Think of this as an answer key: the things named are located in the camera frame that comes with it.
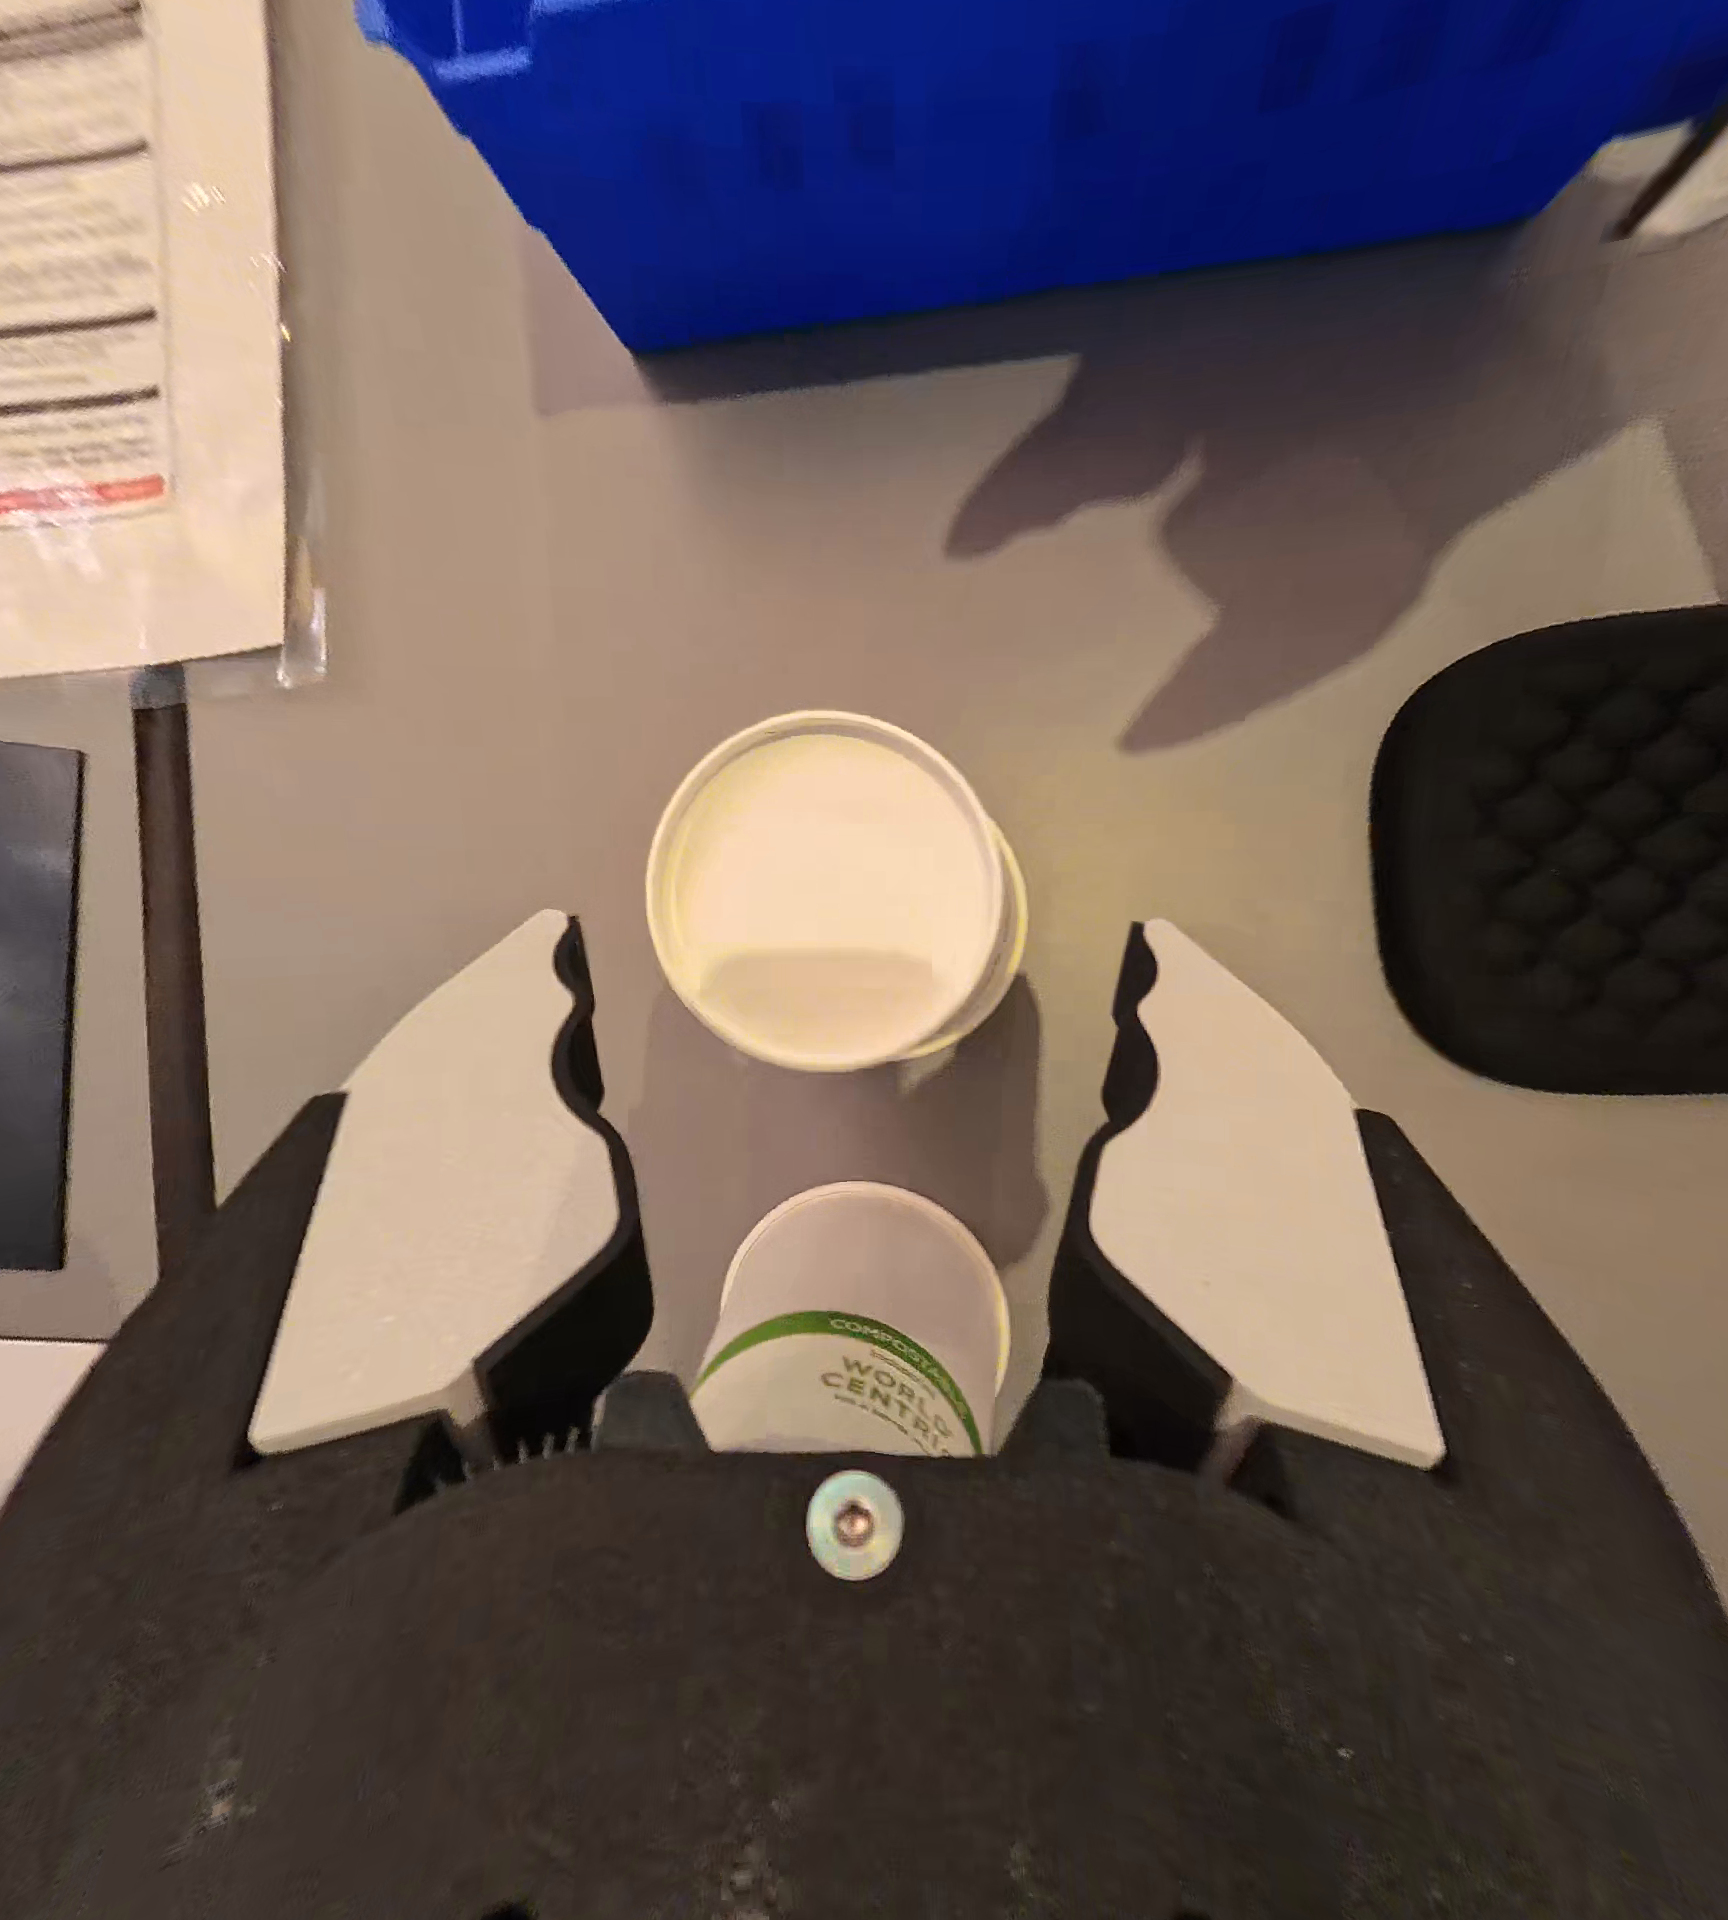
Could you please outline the white paper cup green band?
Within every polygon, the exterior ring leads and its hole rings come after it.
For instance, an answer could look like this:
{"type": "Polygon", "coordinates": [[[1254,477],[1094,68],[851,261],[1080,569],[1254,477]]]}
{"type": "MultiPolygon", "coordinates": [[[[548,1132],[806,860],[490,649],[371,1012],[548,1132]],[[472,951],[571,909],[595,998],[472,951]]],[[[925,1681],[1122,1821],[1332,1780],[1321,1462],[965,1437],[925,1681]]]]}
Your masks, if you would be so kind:
{"type": "Polygon", "coordinates": [[[1010,1349],[1000,1272],[954,1213],[838,1182],[742,1239],[687,1403],[717,1453],[983,1457],[1010,1349]]]}

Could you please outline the white paper cup stack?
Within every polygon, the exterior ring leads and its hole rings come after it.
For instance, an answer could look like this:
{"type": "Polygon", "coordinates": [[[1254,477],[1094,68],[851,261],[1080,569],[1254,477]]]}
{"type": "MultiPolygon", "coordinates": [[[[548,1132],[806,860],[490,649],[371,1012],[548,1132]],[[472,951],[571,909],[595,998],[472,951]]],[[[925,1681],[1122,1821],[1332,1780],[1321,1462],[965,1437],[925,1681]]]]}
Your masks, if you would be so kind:
{"type": "Polygon", "coordinates": [[[993,815],[924,737],[799,709],[723,737],[643,864],[670,992],[771,1067],[857,1073],[962,1044],[1022,972],[1028,891],[993,815]]]}

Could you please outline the laminated paper sheet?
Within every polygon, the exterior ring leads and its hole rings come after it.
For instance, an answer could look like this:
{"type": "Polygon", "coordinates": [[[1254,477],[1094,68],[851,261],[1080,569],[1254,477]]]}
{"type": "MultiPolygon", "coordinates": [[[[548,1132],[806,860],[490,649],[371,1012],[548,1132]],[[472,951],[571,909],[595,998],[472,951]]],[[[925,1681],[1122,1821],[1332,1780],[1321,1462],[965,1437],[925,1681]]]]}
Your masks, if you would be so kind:
{"type": "Polygon", "coordinates": [[[323,674],[269,4],[0,4],[0,681],[323,674]]]}

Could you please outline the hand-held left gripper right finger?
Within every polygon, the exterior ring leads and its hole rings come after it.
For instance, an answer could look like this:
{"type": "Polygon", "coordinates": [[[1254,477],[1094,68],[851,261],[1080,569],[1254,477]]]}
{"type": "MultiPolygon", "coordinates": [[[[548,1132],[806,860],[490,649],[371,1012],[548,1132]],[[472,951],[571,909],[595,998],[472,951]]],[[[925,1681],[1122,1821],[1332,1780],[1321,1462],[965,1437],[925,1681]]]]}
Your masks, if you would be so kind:
{"type": "Polygon", "coordinates": [[[1266,1431],[1433,1469],[1445,1440],[1360,1107],[1313,1044],[1165,919],[1133,921],[1101,1122],[1047,1281],[1047,1377],[1108,1452],[1231,1469],[1266,1431]]]}

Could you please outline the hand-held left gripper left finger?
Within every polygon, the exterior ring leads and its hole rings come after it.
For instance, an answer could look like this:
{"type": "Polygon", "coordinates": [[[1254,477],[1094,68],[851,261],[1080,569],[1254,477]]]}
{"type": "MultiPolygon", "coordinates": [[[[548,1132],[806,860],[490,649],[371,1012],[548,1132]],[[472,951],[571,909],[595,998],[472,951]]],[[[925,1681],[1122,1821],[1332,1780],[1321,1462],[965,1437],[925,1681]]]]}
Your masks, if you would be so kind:
{"type": "Polygon", "coordinates": [[[546,907],[351,1069],[253,1452],[427,1417],[533,1445],[582,1426],[630,1365],[654,1288],[594,1014],[582,924],[546,907]]]}

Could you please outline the black textured cushion pad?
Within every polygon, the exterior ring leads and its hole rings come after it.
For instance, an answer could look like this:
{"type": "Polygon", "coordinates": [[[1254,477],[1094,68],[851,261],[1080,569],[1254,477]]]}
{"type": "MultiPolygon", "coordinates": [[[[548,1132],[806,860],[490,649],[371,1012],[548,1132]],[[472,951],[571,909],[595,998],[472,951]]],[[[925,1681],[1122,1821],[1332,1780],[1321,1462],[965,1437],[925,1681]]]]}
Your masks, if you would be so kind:
{"type": "Polygon", "coordinates": [[[1384,982],[1525,1092],[1728,1095],[1728,602],[1496,639],[1371,766],[1384,982]]]}

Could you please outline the blue plastic bin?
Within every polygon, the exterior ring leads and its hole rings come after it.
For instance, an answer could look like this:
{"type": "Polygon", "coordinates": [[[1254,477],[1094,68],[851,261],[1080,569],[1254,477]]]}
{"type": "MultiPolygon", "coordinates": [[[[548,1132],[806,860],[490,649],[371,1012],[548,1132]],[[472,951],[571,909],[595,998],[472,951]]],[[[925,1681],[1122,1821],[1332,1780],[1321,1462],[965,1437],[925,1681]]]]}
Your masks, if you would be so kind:
{"type": "Polygon", "coordinates": [[[1508,227],[1728,1],[360,1],[636,356],[1508,227]]]}

